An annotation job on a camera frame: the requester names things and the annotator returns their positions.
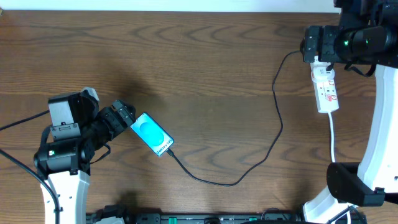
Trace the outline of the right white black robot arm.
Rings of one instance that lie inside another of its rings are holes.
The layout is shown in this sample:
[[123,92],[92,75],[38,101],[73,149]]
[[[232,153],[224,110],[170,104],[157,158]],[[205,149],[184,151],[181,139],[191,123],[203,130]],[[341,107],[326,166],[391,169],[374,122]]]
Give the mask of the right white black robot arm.
[[317,109],[332,114],[339,107],[334,66],[363,73],[375,81],[374,110],[369,115],[367,145],[358,162],[331,161],[326,187],[302,206],[306,223],[365,223],[361,207],[397,203],[397,2],[335,1],[335,26],[310,26],[300,46],[310,65]]

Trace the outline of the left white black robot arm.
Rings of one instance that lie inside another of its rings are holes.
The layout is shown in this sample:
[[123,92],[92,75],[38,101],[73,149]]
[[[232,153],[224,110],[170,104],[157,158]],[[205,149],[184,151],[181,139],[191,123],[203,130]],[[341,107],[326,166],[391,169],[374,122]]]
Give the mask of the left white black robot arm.
[[46,223],[133,223],[123,205],[107,205],[86,212],[91,165],[95,152],[110,148],[109,142],[136,120],[133,106],[116,100],[99,108],[92,88],[49,99],[52,124],[41,137],[34,155],[45,202]]

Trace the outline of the teal screen Galaxy smartphone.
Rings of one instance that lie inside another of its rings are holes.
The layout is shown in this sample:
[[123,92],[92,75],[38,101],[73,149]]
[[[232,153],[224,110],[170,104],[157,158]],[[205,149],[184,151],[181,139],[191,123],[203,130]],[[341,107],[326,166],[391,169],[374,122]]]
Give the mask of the teal screen Galaxy smartphone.
[[157,156],[174,144],[174,139],[147,113],[142,113],[131,129]]

